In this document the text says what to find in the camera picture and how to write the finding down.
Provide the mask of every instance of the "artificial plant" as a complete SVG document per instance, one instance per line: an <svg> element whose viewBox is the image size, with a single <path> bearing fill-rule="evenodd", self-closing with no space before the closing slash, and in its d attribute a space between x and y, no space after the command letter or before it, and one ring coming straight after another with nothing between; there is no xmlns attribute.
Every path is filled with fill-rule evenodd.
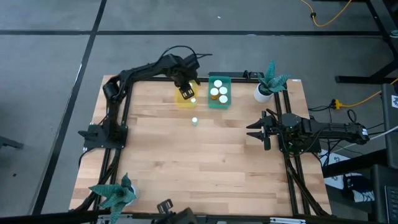
<svg viewBox="0 0 398 224"><path fill-rule="evenodd" d="M275 77L275 61L271 60L265 77L258 76L260 82L260 92L265 95L271 95L285 90L285 83L290 75L279 75Z"/></svg>
<svg viewBox="0 0 398 224"><path fill-rule="evenodd" d="M121 185L96 185L89 187L94 193L106 197L106 200L99 206L101 208L111 208L111 224L115 224L123 211L123 208L134 199L136 199L135 192L131 187L129 177L124 175Z"/></svg>

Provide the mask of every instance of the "concrete floor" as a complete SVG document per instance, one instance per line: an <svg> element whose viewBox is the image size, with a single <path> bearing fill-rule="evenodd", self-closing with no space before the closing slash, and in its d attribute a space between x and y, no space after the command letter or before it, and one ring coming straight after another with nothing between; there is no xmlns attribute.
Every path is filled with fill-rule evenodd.
<svg viewBox="0 0 398 224"><path fill-rule="evenodd" d="M0 30L91 30L100 0L3 0ZM309 1L322 24L344 2ZM393 29L387 11L373 1L386 28ZM100 30L377 30L366 5L354 2L332 25L317 28L308 7L299 0L119 0L108 1ZM30 212L58 125L67 105L88 35L0 35L0 136L23 142L25 148L0 150L0 217ZM335 75L368 76L392 59L378 37L294 37L238 35L102 35L97 36L73 110L65 142L43 209L44 213L68 210L78 172L85 130L91 121L103 75L153 62L173 45L189 45L214 56L200 60L200 75L214 71L265 71L270 60L278 74L302 79L309 107L326 105L332 98L350 104L375 91L377 85L343 85ZM187 55L185 50L173 53ZM356 107L365 126L382 122L381 100L376 97ZM327 111L313 113L328 121ZM345 111L332 112L333 121L346 122ZM351 150L368 153L384 147L377 139ZM352 152L341 152L357 156ZM340 217L354 212L332 203Z"/></svg>

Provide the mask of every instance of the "wooden table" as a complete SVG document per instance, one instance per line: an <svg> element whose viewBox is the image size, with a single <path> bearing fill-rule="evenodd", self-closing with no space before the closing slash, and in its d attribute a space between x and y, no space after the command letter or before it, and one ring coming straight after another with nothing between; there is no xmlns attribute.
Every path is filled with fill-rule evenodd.
<svg viewBox="0 0 398 224"><path fill-rule="evenodd" d="M110 78L105 76L103 84ZM308 117L300 80L289 80L292 112ZM261 117L261 111L274 111L275 101L258 103L253 97L256 84L233 83L232 105L228 110L209 109L207 83L198 91L196 108L178 108L172 82L137 82L133 87L128 122L129 134L122 150L117 182L128 173L139 188L139 199L124 212L157 213L156 205L168 198L173 211L190 207L194 213L208 215L285 215L291 216L289 190L282 153L277 138L272 149L246 135L245 127ZM280 94L285 112L283 95ZM93 122L106 111L106 100L99 91ZM192 126L192 118L198 126ZM103 149L84 156L77 176L70 208L88 196L96 185L103 161ZM305 183L323 209L330 212L319 161L304 154ZM296 186L298 207L302 211Z"/></svg>

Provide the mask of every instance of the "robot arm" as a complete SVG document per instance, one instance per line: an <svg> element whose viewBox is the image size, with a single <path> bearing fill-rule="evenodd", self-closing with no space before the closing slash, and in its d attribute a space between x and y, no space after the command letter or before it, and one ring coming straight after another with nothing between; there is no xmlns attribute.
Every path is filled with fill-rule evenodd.
<svg viewBox="0 0 398 224"><path fill-rule="evenodd" d="M247 133L247 135L264 141L265 150L271 148L269 136L281 134L286 150L291 153L319 152L317 139L338 139L356 144L369 141L366 128L359 123L319 123L314 119L301 118L296 114L287 113L281 116L281 121L275 117L276 113L263 111L263 118L246 128L263 128L264 132Z"/></svg>
<svg viewBox="0 0 398 224"><path fill-rule="evenodd" d="M180 90L184 99L189 99L194 95L189 81L195 80L200 85L197 73L199 54L192 50L191 55L181 58L172 54L164 55L165 53L154 63L121 71L103 85L103 92L106 98L106 116L100 124L91 124L87 131L79 131L79 134L85 138L85 148L124 147L127 138L127 126L126 124L120 125L118 123L119 107L135 82L164 74L174 81L174 85Z"/></svg>

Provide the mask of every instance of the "yellow cup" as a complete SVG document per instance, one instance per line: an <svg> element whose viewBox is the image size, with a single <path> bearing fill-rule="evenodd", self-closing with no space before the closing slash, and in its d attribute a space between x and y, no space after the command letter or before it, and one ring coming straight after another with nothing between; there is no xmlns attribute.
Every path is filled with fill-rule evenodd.
<svg viewBox="0 0 398 224"><path fill-rule="evenodd" d="M218 89L217 88L212 88L210 90L210 97L211 97L212 100L217 100L218 99L218 95L219 95L219 93L218 93Z"/></svg>

